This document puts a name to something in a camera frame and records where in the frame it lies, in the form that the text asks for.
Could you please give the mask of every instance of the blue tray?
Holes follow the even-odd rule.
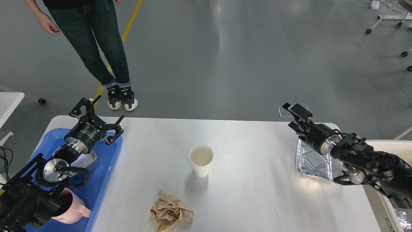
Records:
[[[46,160],[50,158],[56,149],[65,144],[64,136],[69,131],[70,129],[57,128],[46,133],[30,157],[30,160],[39,153],[42,153],[43,158]],[[89,218],[82,217],[78,222],[71,225],[50,219],[38,230],[30,225],[26,226],[27,232],[90,232],[113,167],[120,153],[122,142],[122,137],[119,137],[108,146],[103,140],[100,140],[93,148],[97,156],[98,166],[89,173],[89,180],[84,187],[71,189],[74,194],[84,201],[86,207],[92,211]]]

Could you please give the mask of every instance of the pink jug handle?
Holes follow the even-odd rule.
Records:
[[[76,210],[77,212],[80,212],[81,214],[83,214],[84,217],[88,218],[91,215],[91,210],[89,210],[88,208],[86,208],[83,205],[76,205],[76,207],[73,208],[74,210]]]

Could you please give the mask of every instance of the crumpled paper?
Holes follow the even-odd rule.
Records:
[[[193,210],[178,197],[167,195],[163,189],[159,190],[157,195],[159,195],[159,200],[150,209],[150,213],[159,225],[156,232],[166,230],[181,219],[192,220]]]

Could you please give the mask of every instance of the white table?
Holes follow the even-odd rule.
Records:
[[[22,92],[0,92],[0,128],[24,97]]]
[[[76,123],[57,116],[46,132]],[[335,185],[296,171],[298,138],[287,124],[125,118],[122,150],[92,231],[155,232],[149,210],[159,189],[194,211],[192,221],[167,232],[380,231],[361,186]],[[204,178],[194,174],[188,158],[198,144],[214,152]]]

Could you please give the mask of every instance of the black and white sneaker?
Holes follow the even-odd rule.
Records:
[[[109,108],[113,110],[120,109],[122,104],[120,102],[119,87],[117,85],[107,87],[107,95],[107,105],[109,106]]]
[[[120,99],[127,111],[136,109],[137,99],[134,97],[134,92],[131,90],[130,86],[119,87]]]

